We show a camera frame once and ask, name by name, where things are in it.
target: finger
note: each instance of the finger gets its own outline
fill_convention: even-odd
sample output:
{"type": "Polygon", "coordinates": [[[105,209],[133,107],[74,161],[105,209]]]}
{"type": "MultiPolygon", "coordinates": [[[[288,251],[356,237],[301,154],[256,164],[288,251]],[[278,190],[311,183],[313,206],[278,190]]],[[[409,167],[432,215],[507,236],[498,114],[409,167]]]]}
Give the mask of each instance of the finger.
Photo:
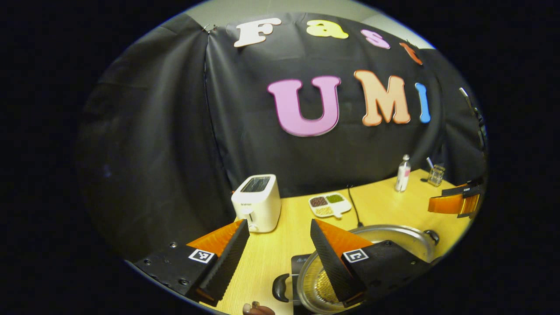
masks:
{"type": "Polygon", "coordinates": [[[259,307],[257,307],[257,309],[262,311],[265,315],[276,315],[276,313],[273,310],[263,305],[260,305],[259,307]]]}
{"type": "Polygon", "coordinates": [[[243,315],[268,315],[258,308],[251,308],[251,304],[243,305],[243,315]]]}

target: pan handle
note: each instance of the pan handle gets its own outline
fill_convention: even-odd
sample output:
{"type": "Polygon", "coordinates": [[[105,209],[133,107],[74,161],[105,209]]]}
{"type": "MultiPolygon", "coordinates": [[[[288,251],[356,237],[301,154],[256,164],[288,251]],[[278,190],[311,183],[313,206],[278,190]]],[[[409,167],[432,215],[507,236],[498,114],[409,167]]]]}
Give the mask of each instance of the pan handle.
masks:
{"type": "Polygon", "coordinates": [[[272,295],[275,299],[279,300],[280,302],[292,302],[295,300],[288,300],[286,298],[286,279],[289,276],[297,276],[297,275],[290,275],[290,274],[283,274],[279,275],[274,279],[272,282],[272,295]]]}
{"type": "Polygon", "coordinates": [[[437,233],[433,230],[425,230],[424,233],[428,234],[430,238],[433,239],[434,245],[437,245],[440,242],[440,237],[437,233]]]}

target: foam letter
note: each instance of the foam letter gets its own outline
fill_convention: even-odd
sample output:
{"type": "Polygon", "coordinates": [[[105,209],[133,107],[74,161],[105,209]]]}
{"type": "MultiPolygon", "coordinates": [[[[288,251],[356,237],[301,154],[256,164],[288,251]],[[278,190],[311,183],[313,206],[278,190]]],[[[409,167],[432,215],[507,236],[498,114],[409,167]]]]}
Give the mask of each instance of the foam letter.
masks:
{"type": "Polygon", "coordinates": [[[381,35],[376,32],[362,30],[361,33],[366,37],[367,41],[369,41],[373,46],[389,49],[391,46],[387,43],[381,35]]]}
{"type": "Polygon", "coordinates": [[[234,47],[247,46],[251,44],[261,43],[266,37],[260,36],[259,33],[269,35],[272,33],[272,25],[279,25],[282,21],[279,18],[267,18],[248,23],[239,24],[237,28],[240,30],[239,40],[234,43],[234,47]]]}
{"type": "Polygon", "coordinates": [[[341,38],[345,39],[348,38],[348,34],[346,34],[340,25],[336,24],[335,22],[325,21],[325,20],[312,20],[308,21],[307,25],[307,32],[313,36],[321,36],[321,37],[334,37],[334,38],[341,38]]]}
{"type": "Polygon", "coordinates": [[[420,106],[422,111],[420,113],[420,121],[422,123],[429,123],[430,119],[430,111],[428,110],[428,98],[426,97],[426,87],[422,83],[416,83],[414,85],[416,90],[418,90],[418,95],[420,96],[420,106]]]}
{"type": "Polygon", "coordinates": [[[407,51],[408,55],[412,58],[412,60],[416,61],[420,66],[422,65],[422,61],[416,57],[416,53],[405,43],[400,43],[402,47],[407,51]]]}
{"type": "Polygon", "coordinates": [[[381,123],[381,116],[377,112],[378,106],[386,123],[391,121],[391,115],[393,116],[393,121],[397,124],[404,124],[410,121],[407,98],[404,95],[404,80],[402,78],[390,76],[387,90],[385,90],[381,81],[371,71],[356,70],[354,77],[362,83],[363,93],[366,98],[366,115],[362,118],[364,125],[377,126],[381,123]]]}
{"type": "Polygon", "coordinates": [[[323,116],[310,120],[301,115],[297,91],[302,87],[300,80],[282,80],[271,83],[267,90],[274,95],[280,126],[287,133],[298,137],[320,136],[331,131],[338,123],[337,86],[340,78],[320,76],[311,84],[318,87],[323,101],[323,116]]]}

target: black fabric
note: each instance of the black fabric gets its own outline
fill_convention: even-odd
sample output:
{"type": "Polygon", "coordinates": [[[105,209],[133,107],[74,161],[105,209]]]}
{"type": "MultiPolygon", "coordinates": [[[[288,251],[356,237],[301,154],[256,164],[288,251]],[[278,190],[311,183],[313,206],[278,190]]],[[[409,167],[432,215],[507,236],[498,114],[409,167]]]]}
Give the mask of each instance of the black fabric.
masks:
{"type": "Polygon", "coordinates": [[[458,88],[465,86],[462,79],[447,77],[457,73],[448,70],[450,65],[438,54],[422,51],[418,56],[426,56],[424,66],[416,64],[399,45],[402,42],[406,41],[359,22],[312,13],[253,17],[211,31],[208,103],[231,186],[238,187],[251,175],[272,173],[277,176],[281,197],[341,189],[395,176],[404,154],[410,155],[413,169],[424,168],[426,157],[438,151],[446,154],[442,146],[450,150],[442,157],[451,174],[448,180],[460,184],[478,174],[480,161],[464,163],[472,154],[453,160],[466,151],[477,150],[472,141],[476,131],[471,127],[476,120],[466,111],[466,103],[447,101],[455,100],[450,93],[459,93],[458,88]],[[282,24],[274,25],[264,42],[234,47],[239,38],[238,24],[271,17],[280,18],[282,24]],[[335,22],[349,37],[312,36],[306,32],[308,20],[335,22]],[[360,33],[362,29],[379,33],[391,49],[367,42],[360,33]],[[364,126],[365,99],[361,83],[353,77],[355,70],[372,71],[385,88],[389,76],[401,77],[411,121],[364,126]],[[288,134],[278,123],[274,97],[267,86],[289,78],[301,80],[301,113],[307,119],[316,119],[321,117],[323,107],[319,89],[311,85],[311,79],[325,75],[338,76],[342,81],[337,87],[338,124],[317,137],[288,134]],[[455,86],[455,80],[461,84],[455,86]],[[427,88],[431,115],[427,124],[419,120],[416,82],[427,88]]]}
{"type": "Polygon", "coordinates": [[[437,78],[445,113],[445,142],[439,154],[434,152],[433,162],[444,163],[445,179],[455,185],[485,177],[487,161],[478,135],[478,120],[459,88],[466,91],[472,106],[480,110],[477,97],[461,73],[439,51],[421,49],[418,55],[437,78]]]}
{"type": "Polygon", "coordinates": [[[184,13],[131,45],[86,104],[77,161],[91,217],[135,261],[233,221],[204,90],[207,33],[184,13]]]}

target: divided plate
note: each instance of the divided plate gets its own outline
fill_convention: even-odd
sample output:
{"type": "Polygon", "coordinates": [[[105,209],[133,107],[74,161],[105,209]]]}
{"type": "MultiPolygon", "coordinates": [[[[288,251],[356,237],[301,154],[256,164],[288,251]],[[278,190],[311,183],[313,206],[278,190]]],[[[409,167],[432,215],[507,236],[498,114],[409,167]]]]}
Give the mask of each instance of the divided plate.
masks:
{"type": "Polygon", "coordinates": [[[325,193],[309,198],[309,207],[313,214],[318,217],[328,217],[334,215],[342,217],[342,213],[352,208],[350,202],[337,192],[325,193]]]}

